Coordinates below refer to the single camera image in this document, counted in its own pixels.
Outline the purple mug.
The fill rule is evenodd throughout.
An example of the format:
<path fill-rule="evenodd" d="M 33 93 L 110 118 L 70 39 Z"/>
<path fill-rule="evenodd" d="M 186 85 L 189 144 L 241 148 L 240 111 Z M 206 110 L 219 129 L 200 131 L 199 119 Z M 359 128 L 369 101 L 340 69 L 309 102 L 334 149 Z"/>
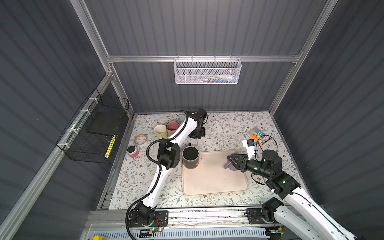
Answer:
<path fill-rule="evenodd" d="M 231 171 L 237 171 L 236 167 L 232 163 L 230 163 L 230 162 L 227 162 L 224 165 L 224 169 L 228 169 L 228 170 L 231 170 Z"/>

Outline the pink patterned mug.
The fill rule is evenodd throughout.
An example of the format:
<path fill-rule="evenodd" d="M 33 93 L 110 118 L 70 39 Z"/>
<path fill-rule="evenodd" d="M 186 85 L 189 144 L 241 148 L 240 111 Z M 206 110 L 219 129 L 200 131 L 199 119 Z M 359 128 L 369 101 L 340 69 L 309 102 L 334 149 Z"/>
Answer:
<path fill-rule="evenodd" d="M 176 130 L 180 127 L 180 124 L 177 121 L 170 121 L 166 125 L 167 127 L 167 132 L 168 132 L 168 137 L 170 138 Z"/>

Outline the light green mug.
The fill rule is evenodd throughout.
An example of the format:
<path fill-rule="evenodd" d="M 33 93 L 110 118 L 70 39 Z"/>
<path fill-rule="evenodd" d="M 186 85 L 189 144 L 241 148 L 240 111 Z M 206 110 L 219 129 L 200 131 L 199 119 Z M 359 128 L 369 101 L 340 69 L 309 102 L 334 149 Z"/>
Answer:
<path fill-rule="evenodd" d="M 165 125 L 157 125 L 154 128 L 155 135 L 157 139 L 167 139 L 168 138 L 168 129 Z"/>

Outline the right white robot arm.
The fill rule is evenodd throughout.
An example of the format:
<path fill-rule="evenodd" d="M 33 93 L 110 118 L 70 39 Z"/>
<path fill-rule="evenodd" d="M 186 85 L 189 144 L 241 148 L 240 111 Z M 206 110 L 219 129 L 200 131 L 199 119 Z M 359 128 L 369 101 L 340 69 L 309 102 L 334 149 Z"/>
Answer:
<path fill-rule="evenodd" d="M 357 237 L 323 210 L 291 175 L 283 171 L 276 151 L 263 151 L 260 161 L 248 155 L 232 154 L 227 160 L 236 170 L 266 179 L 278 195 L 263 204 L 261 216 L 266 223 L 278 222 L 302 240 L 355 240 Z"/>

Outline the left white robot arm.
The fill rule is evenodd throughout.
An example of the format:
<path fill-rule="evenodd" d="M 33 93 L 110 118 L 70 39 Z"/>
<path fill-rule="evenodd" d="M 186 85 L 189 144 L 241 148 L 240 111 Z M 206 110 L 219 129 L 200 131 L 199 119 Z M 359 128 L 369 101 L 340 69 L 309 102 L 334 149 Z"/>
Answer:
<path fill-rule="evenodd" d="M 155 218 L 160 191 L 168 178 L 168 175 L 176 168 L 181 160 L 181 145 L 190 137 L 200 139 L 205 136 L 204 124 L 208 119 L 207 111 L 199 109 L 197 112 L 182 111 L 185 120 L 182 125 L 167 139 L 157 139 L 149 144 L 146 149 L 147 158 L 157 165 L 154 178 L 147 193 L 134 201 L 127 209 L 125 226 L 129 237 L 135 240 L 131 232 L 129 218 L 138 219 L 149 226 Z"/>

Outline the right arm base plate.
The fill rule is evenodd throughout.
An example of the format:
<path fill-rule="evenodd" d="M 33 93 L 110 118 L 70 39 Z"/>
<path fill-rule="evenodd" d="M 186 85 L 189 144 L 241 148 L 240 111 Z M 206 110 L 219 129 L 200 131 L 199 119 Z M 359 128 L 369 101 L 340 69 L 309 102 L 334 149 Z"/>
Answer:
<path fill-rule="evenodd" d="M 276 221 L 273 211 L 266 208 L 247 208 L 244 216 L 250 224 L 279 224 Z"/>

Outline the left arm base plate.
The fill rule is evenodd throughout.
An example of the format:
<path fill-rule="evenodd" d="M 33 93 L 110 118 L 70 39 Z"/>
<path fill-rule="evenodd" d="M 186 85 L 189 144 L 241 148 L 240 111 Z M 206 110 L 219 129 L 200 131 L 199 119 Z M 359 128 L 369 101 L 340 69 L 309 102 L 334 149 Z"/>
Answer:
<path fill-rule="evenodd" d="M 169 212 L 168 211 L 155 211 L 153 219 L 147 223 L 142 220 L 135 211 L 130 211 L 128 215 L 127 225 L 129 228 L 150 227 L 157 226 L 166 227 L 168 225 Z"/>

